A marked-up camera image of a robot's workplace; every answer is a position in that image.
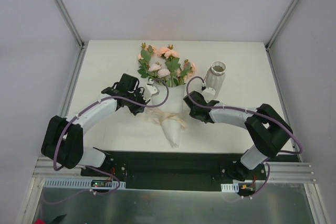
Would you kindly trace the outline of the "cream printed ribbon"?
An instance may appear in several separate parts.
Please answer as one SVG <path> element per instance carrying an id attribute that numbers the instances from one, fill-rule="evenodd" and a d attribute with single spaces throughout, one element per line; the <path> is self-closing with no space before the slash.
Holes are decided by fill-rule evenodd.
<path id="1" fill-rule="evenodd" d="M 164 112 L 159 108 L 147 108 L 145 109 L 145 116 L 143 117 L 147 122 L 155 125 L 161 125 L 167 120 L 173 120 L 177 122 L 182 129 L 187 128 L 187 123 L 182 118 L 182 113 Z"/>

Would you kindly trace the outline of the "pink flower bouquet white wrap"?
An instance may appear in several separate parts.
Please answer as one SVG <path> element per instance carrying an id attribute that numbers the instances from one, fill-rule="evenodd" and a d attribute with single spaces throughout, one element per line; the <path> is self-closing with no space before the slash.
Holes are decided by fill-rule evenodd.
<path id="1" fill-rule="evenodd" d="M 145 42 L 141 44 L 138 63 L 140 77 L 147 81 L 153 79 L 154 85 L 160 91 L 157 96 L 159 105 L 153 108 L 182 113 L 185 86 L 187 80 L 196 72 L 195 65 L 188 59 L 180 58 L 172 44 L 156 49 L 154 45 Z M 173 120 L 167 120 L 160 126 L 171 147 L 179 147 L 182 130 L 180 125 Z"/>

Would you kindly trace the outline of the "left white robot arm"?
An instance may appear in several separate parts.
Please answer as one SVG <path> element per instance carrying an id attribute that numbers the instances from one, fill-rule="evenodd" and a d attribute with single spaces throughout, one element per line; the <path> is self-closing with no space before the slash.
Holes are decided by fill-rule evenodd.
<path id="1" fill-rule="evenodd" d="M 54 116 L 50 119 L 41 146 L 41 153 L 52 159 L 55 167 L 72 169 L 77 165 L 92 166 L 99 176 L 110 173 L 111 164 L 107 155 L 96 148 L 84 146 L 84 135 L 99 121 L 122 107 L 131 114 L 144 111 L 148 101 L 144 99 L 144 88 L 139 79 L 123 74 L 120 81 L 101 91 L 98 98 L 82 111 L 66 117 Z"/>

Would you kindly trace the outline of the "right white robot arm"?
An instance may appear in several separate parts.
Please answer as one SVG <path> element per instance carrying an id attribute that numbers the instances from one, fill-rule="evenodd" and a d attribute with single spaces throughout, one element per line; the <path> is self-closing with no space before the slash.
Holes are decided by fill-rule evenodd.
<path id="1" fill-rule="evenodd" d="M 248 131 L 254 144 L 226 169 L 226 174 L 232 179 L 244 181 L 250 178 L 259 164 L 277 156 L 293 137 L 292 129 L 269 104 L 244 109 L 217 100 L 207 102 L 197 91 L 192 91 L 183 100 L 194 119 L 204 123 L 229 124 Z"/>

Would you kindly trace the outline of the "white ribbed ceramic vase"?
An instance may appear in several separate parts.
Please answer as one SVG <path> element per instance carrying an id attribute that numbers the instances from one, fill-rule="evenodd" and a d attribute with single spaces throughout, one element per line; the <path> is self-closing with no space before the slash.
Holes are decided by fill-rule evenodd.
<path id="1" fill-rule="evenodd" d="M 226 65 L 221 61 L 215 61 L 211 64 L 205 76 L 207 88 L 215 91 L 214 98 L 217 98 L 225 79 Z"/>

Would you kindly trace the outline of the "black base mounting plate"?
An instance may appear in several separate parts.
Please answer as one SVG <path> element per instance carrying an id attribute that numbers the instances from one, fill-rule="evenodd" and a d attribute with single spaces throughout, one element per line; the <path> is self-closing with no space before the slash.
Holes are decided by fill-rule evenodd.
<path id="1" fill-rule="evenodd" d="M 240 153 L 175 153 L 107 151 L 99 168 L 112 172 L 127 189 L 220 191 L 243 178 L 264 181 L 270 164 L 238 169 Z"/>

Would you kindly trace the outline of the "left aluminium frame post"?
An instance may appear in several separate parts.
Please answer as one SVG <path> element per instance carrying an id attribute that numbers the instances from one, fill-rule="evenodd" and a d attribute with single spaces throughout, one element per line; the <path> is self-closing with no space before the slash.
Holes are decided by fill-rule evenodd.
<path id="1" fill-rule="evenodd" d="M 73 38 L 75 39 L 76 43 L 78 44 L 80 49 L 85 49 L 86 43 L 81 38 L 79 31 L 72 20 L 63 0 L 54 0 L 62 18 L 64 19 L 65 24 L 67 25 L 70 33 L 72 34 Z"/>

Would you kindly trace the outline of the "aluminium frame post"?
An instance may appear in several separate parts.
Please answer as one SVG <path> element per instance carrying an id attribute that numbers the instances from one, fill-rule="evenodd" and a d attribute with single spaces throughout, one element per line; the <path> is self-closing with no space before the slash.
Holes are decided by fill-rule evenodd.
<path id="1" fill-rule="evenodd" d="M 67 25 L 70 33 L 72 34 L 73 38 L 75 39 L 76 43 L 78 44 L 80 49 L 85 49 L 86 43 L 81 38 L 79 31 L 72 20 L 63 0 L 54 0 L 62 18 L 64 19 L 65 24 Z"/>
<path id="2" fill-rule="evenodd" d="M 265 44 L 265 49 L 266 49 L 267 52 L 269 52 L 270 49 L 272 48 L 273 44 L 275 43 L 275 41 L 278 38 L 278 36 L 280 35 L 281 31 L 285 27 L 286 23 L 289 21 L 291 15 L 294 13 L 294 11 L 297 8 L 300 1 L 301 0 L 291 0 L 290 1 L 288 7 L 286 8 L 286 10 L 285 10 L 284 14 L 282 15 L 280 21 L 278 22 L 278 24 L 277 24 L 275 30 L 273 31 L 271 37 L 269 38 L 269 40 Z"/>

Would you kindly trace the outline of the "right aluminium frame post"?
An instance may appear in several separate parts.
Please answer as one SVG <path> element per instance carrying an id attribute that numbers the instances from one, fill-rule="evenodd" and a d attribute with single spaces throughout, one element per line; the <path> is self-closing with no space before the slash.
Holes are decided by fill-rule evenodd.
<path id="1" fill-rule="evenodd" d="M 265 44 L 265 49 L 266 49 L 267 52 L 269 52 L 270 49 L 272 48 L 273 44 L 275 43 L 275 41 L 278 38 L 278 36 L 280 35 L 281 31 L 285 27 L 286 23 L 289 21 L 291 15 L 294 13 L 294 11 L 297 8 L 300 1 L 301 0 L 291 0 L 290 1 L 288 7 L 286 8 L 286 10 L 285 10 L 284 14 L 282 15 L 280 21 L 278 22 L 278 24 L 277 24 L 275 30 L 273 31 L 271 37 L 269 38 L 269 40 Z"/>

